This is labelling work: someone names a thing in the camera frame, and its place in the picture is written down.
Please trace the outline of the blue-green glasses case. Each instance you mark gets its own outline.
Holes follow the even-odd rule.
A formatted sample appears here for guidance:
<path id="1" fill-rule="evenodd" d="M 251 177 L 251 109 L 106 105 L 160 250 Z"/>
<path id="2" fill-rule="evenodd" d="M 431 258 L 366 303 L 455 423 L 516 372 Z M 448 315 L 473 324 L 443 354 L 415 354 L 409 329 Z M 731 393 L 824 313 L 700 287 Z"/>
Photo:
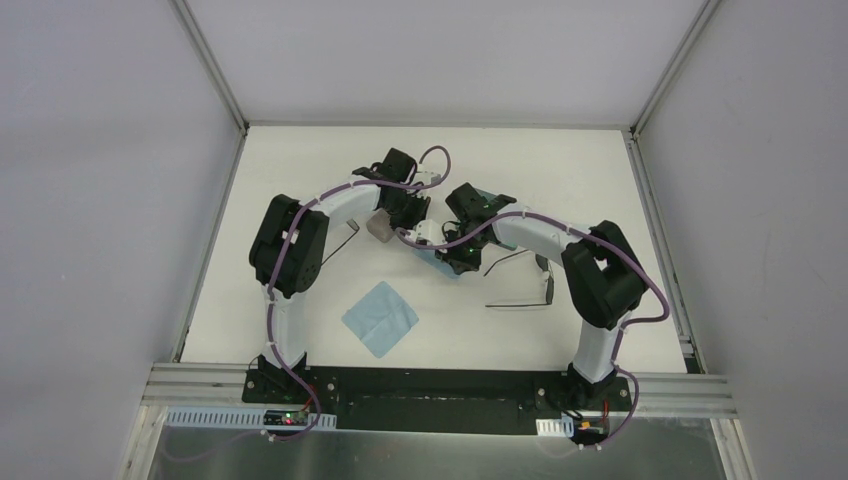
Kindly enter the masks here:
<path id="1" fill-rule="evenodd" d="M 477 193 L 485 199 L 486 202 L 489 202 L 497 197 L 497 194 L 491 193 L 485 190 L 477 189 Z"/>

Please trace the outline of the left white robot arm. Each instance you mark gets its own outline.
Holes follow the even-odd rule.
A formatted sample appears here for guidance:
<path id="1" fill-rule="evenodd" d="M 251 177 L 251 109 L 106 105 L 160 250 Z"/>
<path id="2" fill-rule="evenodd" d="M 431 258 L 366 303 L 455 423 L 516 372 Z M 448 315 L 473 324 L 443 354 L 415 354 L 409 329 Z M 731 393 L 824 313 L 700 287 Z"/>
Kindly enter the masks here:
<path id="1" fill-rule="evenodd" d="M 303 376 L 307 353 L 300 329 L 305 294 L 321 272 L 328 233 L 375 211 L 388 214 L 391 233 L 409 230 L 426 217 L 428 190 L 447 175 L 426 171 L 420 160 L 392 148 L 383 160 L 353 170 L 310 200 L 272 198 L 248 255 L 263 288 L 265 345 L 246 393 L 269 393 L 286 405 L 315 396 Z"/>

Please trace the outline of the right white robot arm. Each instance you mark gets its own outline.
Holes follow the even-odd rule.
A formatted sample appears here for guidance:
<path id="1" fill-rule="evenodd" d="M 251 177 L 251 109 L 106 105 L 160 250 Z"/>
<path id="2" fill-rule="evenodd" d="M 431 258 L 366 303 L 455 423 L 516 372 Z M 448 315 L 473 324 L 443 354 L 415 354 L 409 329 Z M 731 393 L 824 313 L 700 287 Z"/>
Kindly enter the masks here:
<path id="1" fill-rule="evenodd" d="M 470 184 L 446 199 L 457 227 L 450 248 L 438 253 L 457 274 L 476 271 L 489 244 L 514 244 L 561 266 L 572 304 L 582 320 L 576 354 L 551 404 L 590 410 L 603 402 L 615 380 L 620 328 L 639 306 L 648 285 L 619 226 L 603 221 L 587 231 L 534 212 L 507 195 L 486 199 Z"/>

